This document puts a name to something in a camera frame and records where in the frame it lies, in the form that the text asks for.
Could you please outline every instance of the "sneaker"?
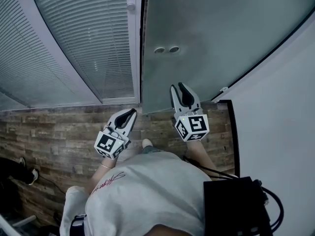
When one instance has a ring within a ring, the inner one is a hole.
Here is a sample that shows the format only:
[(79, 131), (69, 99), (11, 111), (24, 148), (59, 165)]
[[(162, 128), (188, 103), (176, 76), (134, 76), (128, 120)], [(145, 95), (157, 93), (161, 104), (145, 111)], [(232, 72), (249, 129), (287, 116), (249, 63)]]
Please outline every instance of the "sneaker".
[(23, 165), (24, 167), (26, 166), (25, 159), (23, 157), (20, 157), (19, 164)]
[(33, 169), (33, 171), (31, 172), (34, 175), (34, 179), (32, 183), (29, 183), (29, 185), (33, 185), (34, 182), (38, 179), (38, 170), (37, 169)]
[(152, 142), (149, 139), (143, 139), (142, 148), (145, 148), (147, 146), (153, 146)]

